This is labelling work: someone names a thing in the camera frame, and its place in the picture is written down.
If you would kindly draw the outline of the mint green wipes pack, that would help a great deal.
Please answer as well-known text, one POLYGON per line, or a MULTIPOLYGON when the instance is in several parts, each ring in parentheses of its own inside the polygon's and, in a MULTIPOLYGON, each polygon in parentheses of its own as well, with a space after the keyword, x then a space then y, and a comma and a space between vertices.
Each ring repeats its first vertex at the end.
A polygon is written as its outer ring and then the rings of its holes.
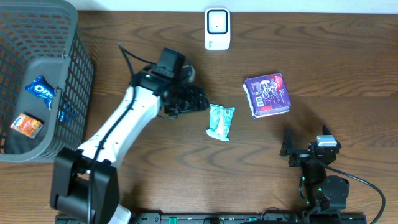
POLYGON ((225 108, 221 105, 210 105, 210 125, 206 130, 209 137, 223 142, 229 142, 230 131, 235 107, 225 108))

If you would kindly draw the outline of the purple sanitary pad pack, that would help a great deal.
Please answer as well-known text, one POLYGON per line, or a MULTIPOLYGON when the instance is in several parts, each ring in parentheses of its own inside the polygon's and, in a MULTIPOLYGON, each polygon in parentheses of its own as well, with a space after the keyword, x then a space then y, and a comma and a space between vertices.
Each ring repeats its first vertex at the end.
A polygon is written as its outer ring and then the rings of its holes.
POLYGON ((290 111, 292 104, 281 73, 247 78, 243 89, 254 119, 290 111))

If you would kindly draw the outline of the blue Oreo cookie pack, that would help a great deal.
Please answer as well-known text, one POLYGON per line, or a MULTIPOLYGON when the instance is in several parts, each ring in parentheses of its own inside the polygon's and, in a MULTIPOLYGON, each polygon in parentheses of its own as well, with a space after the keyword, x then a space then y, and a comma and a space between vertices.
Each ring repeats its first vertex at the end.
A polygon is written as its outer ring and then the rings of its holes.
POLYGON ((25 89, 34 96, 43 99, 49 111, 52 110, 52 102, 56 97, 56 91, 53 86, 47 83, 43 75, 38 76, 32 83, 28 84, 25 89))

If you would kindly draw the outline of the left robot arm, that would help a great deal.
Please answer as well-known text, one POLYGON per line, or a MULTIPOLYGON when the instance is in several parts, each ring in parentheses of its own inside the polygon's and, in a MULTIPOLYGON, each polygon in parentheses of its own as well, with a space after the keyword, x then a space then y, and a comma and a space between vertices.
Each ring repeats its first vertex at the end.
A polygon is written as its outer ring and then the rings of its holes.
POLYGON ((120 203, 118 169, 141 131, 164 111, 171 118, 204 111, 209 102, 193 85, 196 71, 143 69, 102 127, 77 149, 64 147, 53 167, 50 206, 83 223, 129 223, 120 203))

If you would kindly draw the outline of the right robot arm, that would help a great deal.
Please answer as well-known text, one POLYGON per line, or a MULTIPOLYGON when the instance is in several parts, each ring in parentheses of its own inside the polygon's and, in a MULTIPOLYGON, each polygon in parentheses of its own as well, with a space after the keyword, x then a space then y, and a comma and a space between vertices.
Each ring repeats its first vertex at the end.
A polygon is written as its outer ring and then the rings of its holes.
POLYGON ((281 157, 288 157, 290 167, 300 167, 302 176, 299 192, 310 208, 320 212, 338 211, 346 208, 349 182, 337 175, 327 175, 326 166, 336 160, 341 144, 327 126, 315 137, 306 149, 297 149, 288 128, 280 150, 281 157))

